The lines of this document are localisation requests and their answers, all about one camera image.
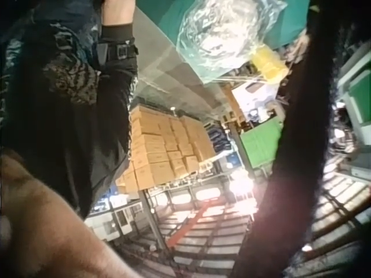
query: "yellow object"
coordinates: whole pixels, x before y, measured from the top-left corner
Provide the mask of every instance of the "yellow object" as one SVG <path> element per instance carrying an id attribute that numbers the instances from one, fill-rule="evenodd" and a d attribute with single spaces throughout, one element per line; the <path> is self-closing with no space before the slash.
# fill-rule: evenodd
<path id="1" fill-rule="evenodd" d="M 288 67 L 268 46 L 260 46 L 252 57 L 252 63 L 268 84 L 278 84 L 289 73 Z"/>

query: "black jacket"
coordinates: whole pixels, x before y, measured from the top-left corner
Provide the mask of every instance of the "black jacket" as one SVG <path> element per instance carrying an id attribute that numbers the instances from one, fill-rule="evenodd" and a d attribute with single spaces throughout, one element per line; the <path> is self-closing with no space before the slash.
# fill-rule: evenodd
<path id="1" fill-rule="evenodd" d="M 132 38 L 131 26 L 102 29 L 101 39 Z M 128 166 L 128 109 L 137 83 L 136 54 L 97 66 L 59 24 L 33 24 L 6 47 L 1 72 L 1 143 L 85 218 Z"/>

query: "hand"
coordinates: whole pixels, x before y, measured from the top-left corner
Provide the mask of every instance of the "hand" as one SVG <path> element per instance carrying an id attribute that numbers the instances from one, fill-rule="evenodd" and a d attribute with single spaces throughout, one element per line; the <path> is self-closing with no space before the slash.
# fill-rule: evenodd
<path id="1" fill-rule="evenodd" d="M 124 25 L 133 22 L 135 0 L 105 0 L 102 5 L 104 26 Z"/>

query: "black strap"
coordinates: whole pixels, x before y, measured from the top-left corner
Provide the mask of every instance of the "black strap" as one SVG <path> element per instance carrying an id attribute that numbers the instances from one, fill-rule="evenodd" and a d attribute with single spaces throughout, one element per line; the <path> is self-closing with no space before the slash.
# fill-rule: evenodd
<path id="1" fill-rule="evenodd" d="M 108 45 L 107 61 L 135 58 L 137 55 L 138 48 L 133 44 L 121 43 L 116 45 Z"/>
<path id="2" fill-rule="evenodd" d="M 99 64 L 104 65 L 108 61 L 135 58 L 138 55 L 138 48 L 131 41 L 124 43 L 102 42 L 97 45 L 97 54 Z"/>

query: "skin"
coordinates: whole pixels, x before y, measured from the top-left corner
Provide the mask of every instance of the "skin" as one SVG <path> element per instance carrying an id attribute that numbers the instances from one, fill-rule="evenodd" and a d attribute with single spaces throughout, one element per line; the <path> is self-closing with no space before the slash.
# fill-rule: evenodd
<path id="1" fill-rule="evenodd" d="M 105 26 L 123 25 L 133 22 L 135 0 L 105 0 L 102 23 Z"/>
<path id="2" fill-rule="evenodd" d="M 2 214 L 11 226 L 2 231 L 2 251 L 21 277 L 140 277 L 13 155 L 1 156 L 1 181 Z"/>

